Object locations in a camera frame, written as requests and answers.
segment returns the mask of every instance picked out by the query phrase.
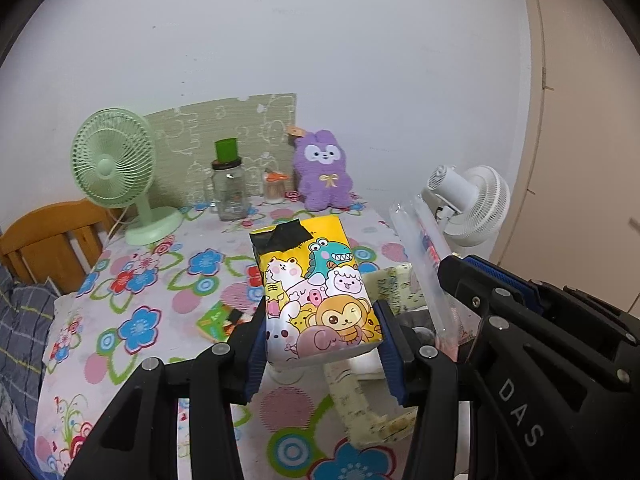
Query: purple plush toy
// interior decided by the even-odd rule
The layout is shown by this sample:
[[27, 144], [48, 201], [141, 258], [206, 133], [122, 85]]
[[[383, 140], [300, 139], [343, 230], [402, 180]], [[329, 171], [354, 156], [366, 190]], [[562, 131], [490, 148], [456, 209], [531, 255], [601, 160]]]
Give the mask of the purple plush toy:
[[344, 151], [330, 131], [307, 132], [296, 138], [293, 167], [300, 174], [298, 191], [305, 197], [307, 210], [353, 204], [350, 194], [353, 180], [346, 172]]

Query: black tape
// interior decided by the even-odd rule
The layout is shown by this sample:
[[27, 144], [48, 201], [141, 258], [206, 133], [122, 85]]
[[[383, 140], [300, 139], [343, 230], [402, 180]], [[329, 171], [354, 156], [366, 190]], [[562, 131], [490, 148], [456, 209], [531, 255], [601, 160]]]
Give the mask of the black tape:
[[283, 222], [276, 225], [272, 231], [251, 233], [249, 237], [256, 256], [273, 251], [288, 251], [313, 239], [311, 233], [302, 227], [300, 220]]

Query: gold bow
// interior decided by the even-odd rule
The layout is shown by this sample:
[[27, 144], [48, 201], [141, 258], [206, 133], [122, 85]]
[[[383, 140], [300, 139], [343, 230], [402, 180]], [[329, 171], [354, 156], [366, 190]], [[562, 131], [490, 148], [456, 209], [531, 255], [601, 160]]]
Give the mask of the gold bow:
[[338, 180], [338, 175], [336, 173], [331, 175], [320, 175], [320, 181], [326, 182], [325, 187], [338, 187], [335, 180]]

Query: wooden chair backrest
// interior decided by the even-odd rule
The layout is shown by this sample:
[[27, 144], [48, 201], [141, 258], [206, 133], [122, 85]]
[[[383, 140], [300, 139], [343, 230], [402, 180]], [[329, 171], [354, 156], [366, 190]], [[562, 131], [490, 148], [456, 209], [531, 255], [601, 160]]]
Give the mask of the wooden chair backrest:
[[102, 253], [96, 224], [108, 232], [115, 221], [109, 211], [86, 199], [41, 207], [15, 221], [0, 237], [0, 260], [22, 282], [31, 284], [35, 278], [43, 283], [49, 276], [64, 294], [74, 292], [86, 273], [68, 233], [75, 235], [93, 267]]

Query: green fan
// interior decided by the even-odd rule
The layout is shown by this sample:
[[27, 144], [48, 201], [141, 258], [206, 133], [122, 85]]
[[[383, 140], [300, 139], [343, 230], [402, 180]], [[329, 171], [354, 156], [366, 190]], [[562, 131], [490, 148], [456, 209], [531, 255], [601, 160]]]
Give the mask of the green fan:
[[157, 242], [182, 223], [177, 209], [149, 206], [146, 192], [155, 168], [150, 127], [128, 110], [96, 112], [82, 124], [71, 147], [71, 172], [91, 202], [105, 208], [136, 204], [138, 216], [125, 234], [130, 245]]

